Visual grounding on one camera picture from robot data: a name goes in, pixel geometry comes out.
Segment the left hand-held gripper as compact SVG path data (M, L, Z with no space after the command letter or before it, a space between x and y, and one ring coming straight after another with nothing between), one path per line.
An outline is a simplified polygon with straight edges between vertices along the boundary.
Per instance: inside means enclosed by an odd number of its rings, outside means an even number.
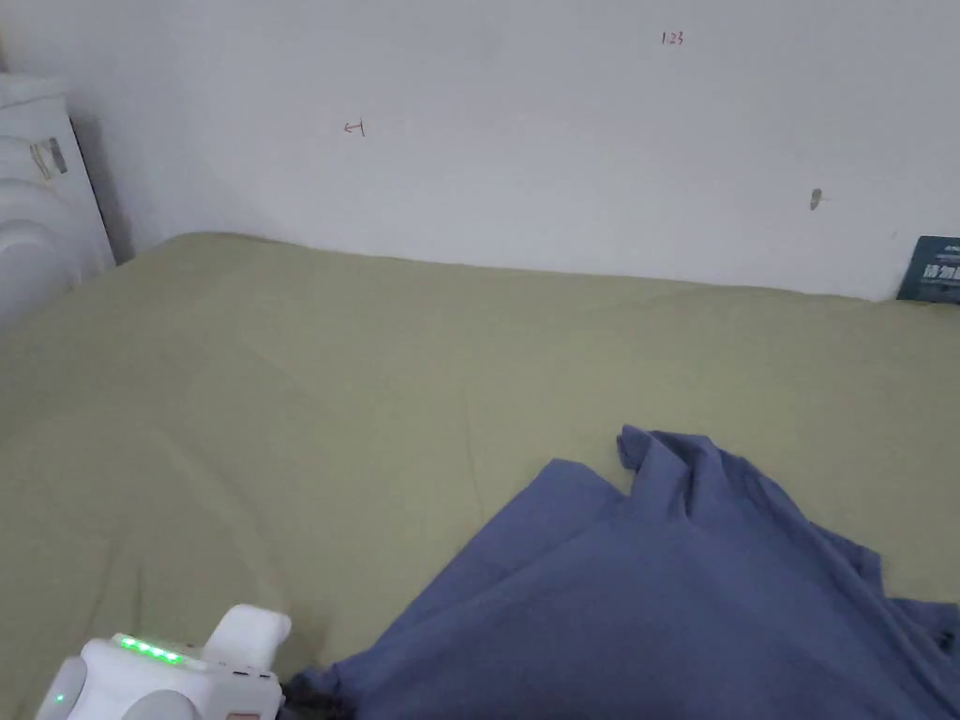
M283 613L232 607L201 647L116 633L66 659L37 719L274 719L273 672L292 629Z

